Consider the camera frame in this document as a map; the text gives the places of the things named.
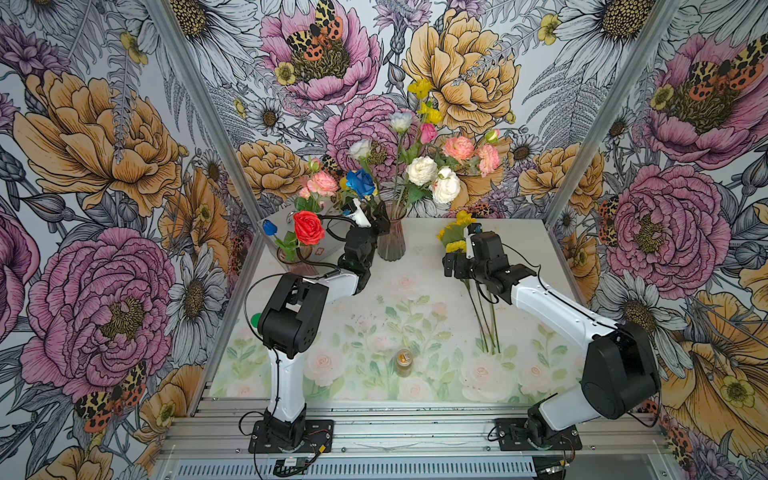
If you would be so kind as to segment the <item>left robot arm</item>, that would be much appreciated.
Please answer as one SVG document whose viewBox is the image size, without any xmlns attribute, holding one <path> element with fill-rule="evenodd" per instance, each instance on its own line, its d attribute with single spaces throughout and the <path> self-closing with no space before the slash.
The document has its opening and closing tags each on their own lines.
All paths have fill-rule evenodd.
<svg viewBox="0 0 768 480">
<path fill-rule="evenodd" d="M 271 360 L 270 403 L 254 427 L 252 453 L 268 446 L 295 451 L 312 434 L 306 426 L 303 393 L 306 352 L 314 342 L 324 308 L 336 300 L 359 294 L 371 277 L 378 238 L 390 230 L 386 206 L 364 207 L 353 200 L 342 220 L 351 223 L 341 239 L 344 252 L 331 271 L 319 278 L 284 273 L 257 317 L 256 331 Z"/>
</svg>

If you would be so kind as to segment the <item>large sunflower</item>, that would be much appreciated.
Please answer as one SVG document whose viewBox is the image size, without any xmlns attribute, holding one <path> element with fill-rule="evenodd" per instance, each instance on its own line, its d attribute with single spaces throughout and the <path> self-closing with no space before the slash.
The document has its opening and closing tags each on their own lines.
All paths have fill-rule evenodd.
<svg viewBox="0 0 768 480">
<path fill-rule="evenodd" d="M 446 227 L 440 230 L 437 238 L 441 241 L 444 248 L 445 245 L 458 240 L 464 239 L 464 228 L 469 223 L 475 223 L 476 219 L 467 211 L 460 211 L 455 220 L 448 224 Z"/>
</svg>

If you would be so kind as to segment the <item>yellow carnation stem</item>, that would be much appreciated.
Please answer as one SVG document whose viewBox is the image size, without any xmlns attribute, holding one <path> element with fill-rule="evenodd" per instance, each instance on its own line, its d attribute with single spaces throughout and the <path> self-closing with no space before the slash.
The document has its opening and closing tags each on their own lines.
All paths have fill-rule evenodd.
<svg viewBox="0 0 768 480">
<path fill-rule="evenodd" d="M 458 240 L 445 245 L 446 253 L 465 253 L 467 251 L 467 245 L 465 240 Z"/>
</svg>

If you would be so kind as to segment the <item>small yellow wildflower sprig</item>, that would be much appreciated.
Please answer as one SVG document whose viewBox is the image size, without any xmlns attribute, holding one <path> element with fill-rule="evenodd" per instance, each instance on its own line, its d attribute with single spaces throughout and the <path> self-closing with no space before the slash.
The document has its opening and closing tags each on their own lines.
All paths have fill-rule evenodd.
<svg viewBox="0 0 768 480">
<path fill-rule="evenodd" d="M 408 93 L 414 95 L 417 100 L 416 116 L 421 125 L 442 125 L 443 114 L 437 100 L 432 96 L 432 84 L 428 80 L 415 80 L 408 86 Z"/>
</svg>

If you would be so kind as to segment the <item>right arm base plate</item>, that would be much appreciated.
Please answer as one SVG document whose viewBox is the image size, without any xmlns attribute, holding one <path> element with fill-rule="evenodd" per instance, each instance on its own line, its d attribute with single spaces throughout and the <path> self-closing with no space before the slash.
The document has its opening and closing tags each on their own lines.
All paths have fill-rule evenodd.
<svg viewBox="0 0 768 480">
<path fill-rule="evenodd" d="M 579 451 L 583 448 L 579 432 L 574 425 L 565 430 L 554 432 L 545 428 L 545 436 L 536 443 L 534 435 L 527 426 L 527 420 L 517 418 L 498 418 L 489 439 L 499 444 L 501 451 L 554 452 Z"/>
</svg>

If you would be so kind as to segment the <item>yellow ranunculus flower stem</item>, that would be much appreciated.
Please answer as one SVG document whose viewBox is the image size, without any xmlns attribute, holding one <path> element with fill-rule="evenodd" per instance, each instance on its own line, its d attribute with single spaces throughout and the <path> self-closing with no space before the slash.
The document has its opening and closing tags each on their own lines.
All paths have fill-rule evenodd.
<svg viewBox="0 0 768 480">
<path fill-rule="evenodd" d="M 498 339 L 498 328 L 495 313 L 495 304 L 487 300 L 483 301 L 485 310 L 485 323 L 488 337 L 490 340 L 490 354 L 500 354 L 500 345 Z"/>
</svg>

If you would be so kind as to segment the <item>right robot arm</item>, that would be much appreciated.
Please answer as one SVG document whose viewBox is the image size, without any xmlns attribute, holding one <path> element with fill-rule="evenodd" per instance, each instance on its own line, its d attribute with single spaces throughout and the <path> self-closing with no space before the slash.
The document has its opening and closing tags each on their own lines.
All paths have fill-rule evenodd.
<svg viewBox="0 0 768 480">
<path fill-rule="evenodd" d="M 577 386 L 529 408 L 524 440 L 532 448 L 551 449 L 576 425 L 618 419 L 660 393 L 655 354 L 643 327 L 621 324 L 566 297 L 542 279 L 539 266 L 511 263 L 500 236 L 481 225 L 460 231 L 465 246 L 445 253 L 445 276 L 471 281 L 481 296 L 534 315 L 584 358 Z"/>
</svg>

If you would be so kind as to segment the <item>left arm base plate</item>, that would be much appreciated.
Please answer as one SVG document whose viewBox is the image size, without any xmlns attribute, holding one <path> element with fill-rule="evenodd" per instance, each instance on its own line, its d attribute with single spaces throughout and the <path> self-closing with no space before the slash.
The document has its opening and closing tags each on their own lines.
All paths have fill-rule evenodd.
<svg viewBox="0 0 768 480">
<path fill-rule="evenodd" d="M 254 425 L 248 452 L 250 454 L 314 454 L 322 445 L 332 448 L 333 420 L 305 420 L 294 423 L 260 420 Z"/>
</svg>

